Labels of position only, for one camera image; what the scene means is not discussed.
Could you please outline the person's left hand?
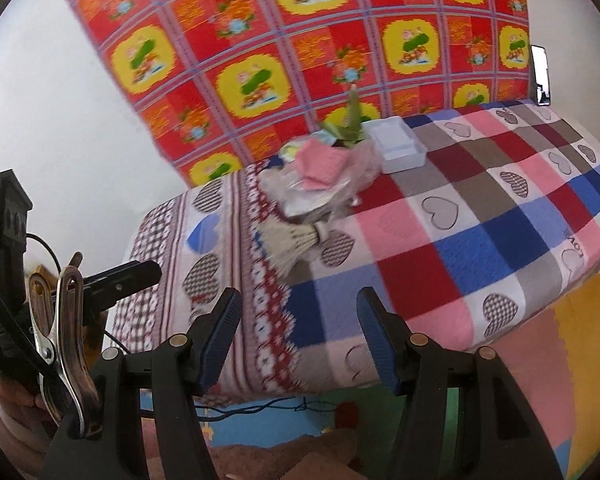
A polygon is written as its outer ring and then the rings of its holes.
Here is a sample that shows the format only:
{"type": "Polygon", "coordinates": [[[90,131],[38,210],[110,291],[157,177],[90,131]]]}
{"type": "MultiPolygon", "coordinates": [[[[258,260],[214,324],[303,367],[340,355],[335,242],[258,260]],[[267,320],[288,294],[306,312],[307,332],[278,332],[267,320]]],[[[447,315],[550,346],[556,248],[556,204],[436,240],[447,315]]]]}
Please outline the person's left hand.
{"type": "Polygon", "coordinates": [[[0,373],[0,403],[6,412],[27,415],[36,422],[50,420],[50,414],[38,391],[31,392],[20,382],[0,373]]]}

